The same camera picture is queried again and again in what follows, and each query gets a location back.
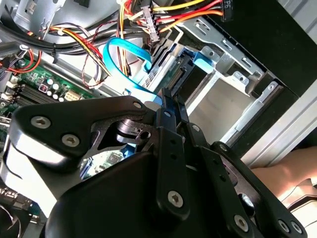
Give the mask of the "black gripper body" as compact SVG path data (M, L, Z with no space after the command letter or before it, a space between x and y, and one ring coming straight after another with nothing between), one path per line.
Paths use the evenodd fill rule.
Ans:
M66 192L46 224L48 238L229 238L199 157L185 148L189 217L176 221L155 206L157 162L134 155Z

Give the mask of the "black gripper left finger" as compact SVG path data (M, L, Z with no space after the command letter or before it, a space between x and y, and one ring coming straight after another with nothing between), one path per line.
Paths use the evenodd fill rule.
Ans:
M150 203L160 214L183 220L186 166L182 136L184 101L162 89L158 96L133 94L17 109L9 127L9 185L49 216L57 200L80 182L82 161L127 144L149 154L156 169Z

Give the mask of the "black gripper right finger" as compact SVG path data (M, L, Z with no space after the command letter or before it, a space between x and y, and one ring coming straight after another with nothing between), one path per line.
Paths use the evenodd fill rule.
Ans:
M189 121L184 100L174 97L177 130L185 137L188 167L197 169L207 204L220 217L222 238L305 238L293 214L224 143L208 144Z

